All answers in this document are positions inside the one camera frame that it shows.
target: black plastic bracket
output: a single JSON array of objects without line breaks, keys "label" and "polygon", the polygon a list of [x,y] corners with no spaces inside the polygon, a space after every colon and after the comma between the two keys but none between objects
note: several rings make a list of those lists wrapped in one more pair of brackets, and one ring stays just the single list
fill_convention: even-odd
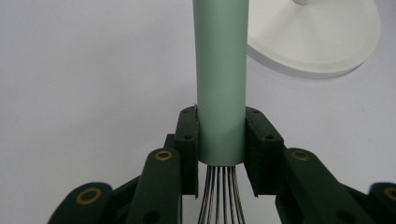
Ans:
[{"label": "black plastic bracket", "polygon": [[276,194],[283,142],[261,111],[247,107],[245,168],[256,197]]},{"label": "black plastic bracket", "polygon": [[373,184],[367,201],[367,211],[377,223],[396,223],[396,184]]},{"label": "black plastic bracket", "polygon": [[374,223],[315,154],[291,148],[283,158],[276,195],[282,223]]},{"label": "black plastic bracket", "polygon": [[89,183],[74,189],[58,206],[49,224],[106,224],[117,213],[112,189],[105,183]]},{"label": "black plastic bracket", "polygon": [[196,106],[180,111],[174,138],[174,149],[180,154],[183,195],[198,197],[198,132]]},{"label": "black plastic bracket", "polygon": [[179,154],[172,148],[154,150],[146,160],[125,223],[180,223],[181,215]]}]

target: white background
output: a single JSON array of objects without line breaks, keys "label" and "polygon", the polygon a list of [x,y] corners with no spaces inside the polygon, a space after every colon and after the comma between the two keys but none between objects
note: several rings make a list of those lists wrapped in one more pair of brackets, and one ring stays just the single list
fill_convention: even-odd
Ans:
[{"label": "white background", "polygon": [[[299,79],[247,58],[247,105],[363,192],[396,183],[396,1],[375,2],[377,49],[346,76]],[[1,1],[0,223],[46,223],[72,189],[136,177],[195,103],[191,1]],[[279,223],[274,197],[254,198],[238,169],[247,223]],[[185,223],[200,203],[184,197]]]}]

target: metal wire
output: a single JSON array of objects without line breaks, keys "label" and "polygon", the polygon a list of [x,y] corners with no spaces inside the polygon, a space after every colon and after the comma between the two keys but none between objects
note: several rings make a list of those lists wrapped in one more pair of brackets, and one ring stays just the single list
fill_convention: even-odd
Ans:
[{"label": "metal wire", "polygon": [[208,165],[198,224],[228,224],[230,220],[231,224],[245,224],[235,167]]}]

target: mint green tube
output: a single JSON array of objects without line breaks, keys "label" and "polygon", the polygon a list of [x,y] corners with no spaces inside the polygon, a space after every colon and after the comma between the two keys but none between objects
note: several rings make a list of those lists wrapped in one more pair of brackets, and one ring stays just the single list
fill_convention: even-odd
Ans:
[{"label": "mint green tube", "polygon": [[244,161],[248,0],[193,0],[199,160]]}]

